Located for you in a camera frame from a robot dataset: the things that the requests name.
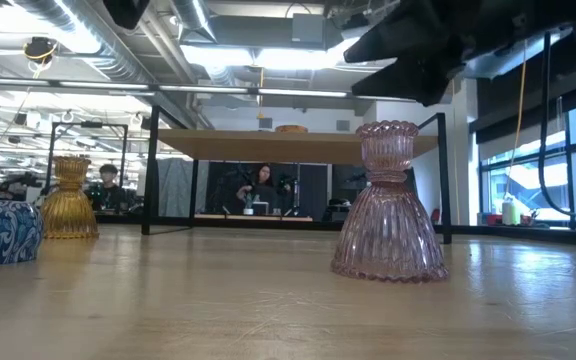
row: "wooden shelf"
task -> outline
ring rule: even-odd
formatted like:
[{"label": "wooden shelf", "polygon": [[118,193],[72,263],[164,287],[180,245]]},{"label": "wooden shelf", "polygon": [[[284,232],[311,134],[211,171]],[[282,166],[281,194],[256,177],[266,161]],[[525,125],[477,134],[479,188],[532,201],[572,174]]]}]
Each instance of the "wooden shelf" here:
[{"label": "wooden shelf", "polygon": [[[354,134],[162,129],[159,140],[197,160],[362,164]],[[414,156],[436,146],[436,136],[418,136]]]}]

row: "amber glass vase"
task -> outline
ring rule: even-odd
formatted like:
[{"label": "amber glass vase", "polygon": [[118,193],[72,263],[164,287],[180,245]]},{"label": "amber glass vase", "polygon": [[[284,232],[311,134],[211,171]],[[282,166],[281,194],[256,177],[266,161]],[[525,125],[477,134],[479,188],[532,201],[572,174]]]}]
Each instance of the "amber glass vase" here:
[{"label": "amber glass vase", "polygon": [[344,223],[331,264],[335,273],[413,283],[448,277],[430,218],[404,185],[418,133],[417,126],[400,121],[357,129],[372,186],[359,194]]},{"label": "amber glass vase", "polygon": [[97,221],[92,205],[81,190],[90,160],[55,157],[59,190],[50,194],[41,207],[46,239],[96,238]]}]

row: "black equipment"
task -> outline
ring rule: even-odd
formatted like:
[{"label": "black equipment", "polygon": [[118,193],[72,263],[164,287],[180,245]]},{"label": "black equipment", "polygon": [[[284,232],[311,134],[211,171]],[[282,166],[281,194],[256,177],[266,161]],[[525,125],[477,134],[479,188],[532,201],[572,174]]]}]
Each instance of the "black equipment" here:
[{"label": "black equipment", "polygon": [[115,24],[134,30],[146,11],[150,0],[104,0],[104,5]]},{"label": "black equipment", "polygon": [[[547,31],[565,36],[571,29],[576,36],[576,2],[567,0],[401,0],[344,57],[348,63],[397,58],[354,84],[353,94],[430,106],[469,62],[509,62],[509,54],[523,51],[523,40],[541,41]],[[491,77],[477,67],[468,70],[465,77]]]}]

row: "person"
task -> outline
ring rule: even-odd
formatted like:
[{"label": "person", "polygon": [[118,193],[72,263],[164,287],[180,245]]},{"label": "person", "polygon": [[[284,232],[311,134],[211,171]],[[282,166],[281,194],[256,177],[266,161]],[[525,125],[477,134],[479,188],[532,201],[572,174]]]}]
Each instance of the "person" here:
[{"label": "person", "polygon": [[101,176],[101,187],[95,189],[97,196],[92,196],[93,198],[93,209],[94,210],[104,210],[104,209],[115,209],[126,210],[127,202],[125,201],[125,192],[117,184],[115,184],[115,179],[119,171],[117,167],[112,164],[105,164],[99,168],[99,175]]},{"label": "person", "polygon": [[[290,191],[290,185],[285,185],[285,189],[281,191]],[[270,164],[261,164],[257,171],[253,174],[250,183],[242,186],[237,191],[237,198],[243,202],[246,201],[246,194],[250,193],[253,198],[259,195],[260,202],[268,203],[268,211],[272,212],[278,205],[278,190],[275,189],[275,184],[272,179],[270,171]]]}]

